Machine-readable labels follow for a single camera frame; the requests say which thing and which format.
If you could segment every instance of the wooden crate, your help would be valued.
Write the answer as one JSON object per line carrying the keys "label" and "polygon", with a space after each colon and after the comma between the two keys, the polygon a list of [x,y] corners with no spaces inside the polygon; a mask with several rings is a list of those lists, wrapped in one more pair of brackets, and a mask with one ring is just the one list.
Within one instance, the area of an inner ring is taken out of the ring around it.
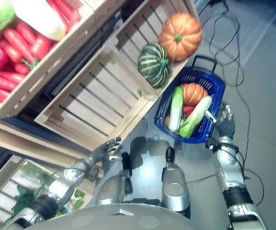
{"label": "wooden crate", "polygon": [[123,3],[117,0],[99,0],[103,2],[102,11],[106,13],[97,20],[95,10],[84,0],[66,0],[82,15],[81,21],[72,28],[64,38],[41,60],[26,78],[11,92],[10,96],[0,103],[0,119],[17,115],[27,103],[48,83],[56,72],[88,41],[88,39]]}
{"label": "wooden crate", "polygon": [[35,121],[93,150],[118,136],[154,97],[154,89],[106,43]]}
{"label": "wooden crate", "polygon": [[[187,5],[188,8],[184,0],[145,0],[109,39],[109,42],[124,60],[137,69],[138,56],[142,48],[149,42],[158,42],[162,25],[170,16],[176,12],[187,12],[199,21],[193,1],[187,0]],[[188,60],[187,58],[182,62],[172,63],[171,77],[165,86],[156,90],[158,96],[173,81]]]}
{"label": "wooden crate", "polygon": [[140,50],[158,40],[162,23],[175,12],[188,12],[182,0],[145,0],[35,121],[89,150],[125,139],[188,61],[174,64],[160,89],[137,71]]}

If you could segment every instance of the gray floor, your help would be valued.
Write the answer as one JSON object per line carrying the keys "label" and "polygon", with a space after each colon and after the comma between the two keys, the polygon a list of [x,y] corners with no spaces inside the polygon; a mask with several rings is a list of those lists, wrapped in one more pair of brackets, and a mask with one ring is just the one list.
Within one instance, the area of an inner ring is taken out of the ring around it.
{"label": "gray floor", "polygon": [[[252,121],[249,136],[249,150],[246,168],[258,173],[265,185],[265,199],[259,206],[271,230],[276,230],[276,1],[229,0],[230,9],[237,15],[241,25],[241,60],[245,70],[245,83],[240,87],[249,104]],[[207,7],[200,15],[204,22],[213,12],[223,8]],[[216,45],[227,43],[233,27],[229,22],[218,22]],[[213,31],[213,21],[204,28],[206,38]],[[236,53],[235,43],[228,51]],[[203,43],[197,54],[209,55],[207,43]],[[222,76],[220,67],[216,73]],[[229,82],[235,82],[236,65],[225,68]],[[228,101],[236,118],[235,144],[245,151],[248,113],[238,97],[235,88],[225,90],[224,100]],[[214,173],[213,154],[203,144],[188,145],[175,142],[153,124],[158,103],[148,112],[122,145],[123,151],[130,152],[133,170],[134,193],[127,200],[136,197],[161,198],[161,171],[165,165],[164,153],[167,146],[176,150],[176,163],[184,170],[188,181]],[[121,164],[117,162],[105,178],[117,174]],[[247,186],[254,202],[261,197],[261,185],[249,172],[251,180]],[[229,223],[226,207],[215,178],[188,186],[191,199],[192,221],[205,230],[226,229]]]}

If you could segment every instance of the basket handle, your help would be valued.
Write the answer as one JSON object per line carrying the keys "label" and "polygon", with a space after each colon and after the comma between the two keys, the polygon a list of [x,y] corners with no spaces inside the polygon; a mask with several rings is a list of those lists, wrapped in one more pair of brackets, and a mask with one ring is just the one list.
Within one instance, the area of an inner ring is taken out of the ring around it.
{"label": "basket handle", "polygon": [[208,60],[208,61],[214,62],[214,66],[213,66],[213,69],[212,69],[212,71],[211,71],[212,73],[214,73],[215,68],[216,68],[216,66],[217,66],[217,61],[216,61],[215,59],[212,59],[211,57],[202,56],[202,55],[196,55],[196,56],[195,56],[195,59],[194,59],[194,61],[193,61],[193,63],[192,63],[192,67],[195,66],[196,60],[197,60],[198,58],[200,58],[200,59],[206,59],[206,60]]}

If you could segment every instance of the blue shopping basket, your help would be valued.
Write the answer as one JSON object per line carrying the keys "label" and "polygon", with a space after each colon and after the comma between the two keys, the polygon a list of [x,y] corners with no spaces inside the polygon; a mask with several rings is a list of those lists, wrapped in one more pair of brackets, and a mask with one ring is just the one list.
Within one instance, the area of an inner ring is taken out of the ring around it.
{"label": "blue shopping basket", "polygon": [[[211,71],[199,67],[195,67],[196,60],[198,58],[212,61],[214,66]],[[166,134],[172,136],[175,140],[186,142],[186,143],[202,143],[206,142],[212,132],[213,124],[204,117],[201,123],[196,127],[194,133],[190,138],[180,137],[167,129],[163,122],[167,115],[170,114],[171,108],[171,97],[173,90],[176,86],[186,83],[198,83],[207,90],[208,95],[212,97],[212,104],[209,108],[209,112],[216,116],[219,110],[221,100],[225,90],[225,83],[216,74],[214,74],[217,62],[211,58],[196,55],[191,67],[183,68],[176,78],[172,81],[170,86],[164,93],[160,104],[158,106],[154,123]]]}

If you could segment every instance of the green striped squash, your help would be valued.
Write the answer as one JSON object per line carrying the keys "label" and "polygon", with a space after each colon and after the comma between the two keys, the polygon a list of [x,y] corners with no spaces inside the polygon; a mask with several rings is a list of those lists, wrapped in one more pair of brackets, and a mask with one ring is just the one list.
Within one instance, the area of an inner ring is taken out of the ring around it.
{"label": "green striped squash", "polygon": [[167,51],[156,42],[144,46],[138,57],[138,71],[152,87],[163,86],[171,73]]}

